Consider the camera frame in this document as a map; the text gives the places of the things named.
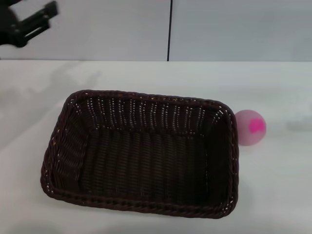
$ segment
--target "basket rim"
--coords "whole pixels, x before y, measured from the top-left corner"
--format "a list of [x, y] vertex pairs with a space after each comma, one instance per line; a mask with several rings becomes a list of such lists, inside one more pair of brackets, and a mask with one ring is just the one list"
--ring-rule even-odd
[[[67, 120], [72, 108], [77, 103], [82, 102], [87, 98], [94, 97], [107, 97], [107, 98], [122, 98], [122, 99], [134, 99], [134, 100], [143, 100], [150, 102], [162, 102], [162, 103], [170, 103], [175, 105], [184, 105], [184, 106], [203, 106], [214, 108], [216, 111], [223, 110], [224, 113], [227, 113], [226, 116], [229, 119], [229, 123], [231, 127], [229, 128], [231, 131], [231, 155], [229, 157], [231, 160], [228, 160], [232, 165], [232, 180], [228, 183], [228, 188], [231, 190], [229, 194], [232, 194], [232, 197], [227, 197], [226, 201], [221, 203], [219, 206], [194, 206], [194, 205], [178, 205], [171, 203], [163, 203], [163, 202], [154, 202], [154, 201], [139, 201], [139, 200], [129, 200], [123, 198], [112, 198], [112, 197], [103, 197], [98, 195], [90, 195], [90, 194], [82, 194], [82, 193], [74, 193], [67, 190], [62, 190], [54, 187], [51, 181], [51, 172], [53, 168], [51, 168], [51, 164], [53, 164], [53, 157], [50, 157], [53, 153], [53, 142], [56, 142], [57, 136], [56, 132], [59, 129], [59, 126], [64, 126], [64, 122]], [[136, 92], [125, 92], [125, 91], [115, 91], [115, 90], [80, 90], [72, 93], [64, 103], [63, 109], [58, 117], [58, 121], [56, 126], [52, 132], [51, 139], [49, 141], [48, 148], [44, 155], [44, 161], [41, 169], [41, 186], [43, 191], [49, 196], [57, 200], [63, 200], [65, 202], [69, 202], [72, 204], [80, 205], [80, 206], [89, 206], [89, 207], [98, 207], [98, 208], [106, 208], [112, 210], [121, 210], [121, 211], [138, 211], [141, 213], [154, 213], [160, 215], [170, 215], [170, 216], [181, 216], [181, 217], [201, 217], [201, 218], [222, 218], [224, 216], [229, 215], [232, 210], [235, 208], [236, 203], [238, 201], [238, 157], [239, 157], [239, 149], [238, 149], [238, 136], [237, 136], [237, 125], [235, 115], [232, 110], [225, 104], [220, 101], [210, 100], [210, 99], [202, 99], [202, 98], [192, 98], [192, 97], [179, 97], [179, 96], [166, 96], [166, 95], [151, 95], [151, 94], [143, 94]], [[116, 204], [108, 204], [108, 200], [117, 201]], [[227, 204], [231, 201], [231, 206], [228, 209]], [[142, 209], [142, 207], [138, 207], [137, 209], [134, 206], [121, 205], [123, 203], [141, 203], [145, 204], [147, 207], [149, 205], [156, 205], [162, 207], [158, 210], [151, 209]], [[192, 212], [177, 212], [177, 210], [187, 210], [190, 209]]]

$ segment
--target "wicker basket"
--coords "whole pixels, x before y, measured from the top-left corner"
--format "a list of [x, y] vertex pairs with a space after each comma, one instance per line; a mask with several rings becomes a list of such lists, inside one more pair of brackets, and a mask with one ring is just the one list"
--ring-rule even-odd
[[198, 98], [73, 93], [45, 153], [41, 185], [81, 206], [227, 216], [238, 199], [235, 116]]

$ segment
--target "white table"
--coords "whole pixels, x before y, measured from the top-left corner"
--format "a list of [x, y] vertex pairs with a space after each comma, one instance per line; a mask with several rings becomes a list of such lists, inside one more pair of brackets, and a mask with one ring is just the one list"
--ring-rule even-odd
[[[216, 99], [267, 135], [240, 147], [239, 202], [220, 220], [80, 207], [40, 187], [65, 99], [80, 89]], [[311, 234], [312, 63], [0, 61], [0, 234]]]

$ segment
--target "magenta patch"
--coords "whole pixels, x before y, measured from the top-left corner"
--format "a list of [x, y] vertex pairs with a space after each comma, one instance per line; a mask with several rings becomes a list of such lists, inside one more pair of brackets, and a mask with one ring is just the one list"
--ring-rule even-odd
[[265, 131], [265, 123], [263, 120], [259, 118], [254, 118], [250, 120], [249, 130], [251, 133], [262, 132]]

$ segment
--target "pink ball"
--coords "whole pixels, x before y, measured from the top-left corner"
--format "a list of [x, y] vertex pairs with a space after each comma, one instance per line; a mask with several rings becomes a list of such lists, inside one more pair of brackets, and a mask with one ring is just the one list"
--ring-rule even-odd
[[264, 118], [252, 110], [243, 110], [236, 113], [238, 143], [240, 145], [254, 145], [262, 140], [266, 133]]

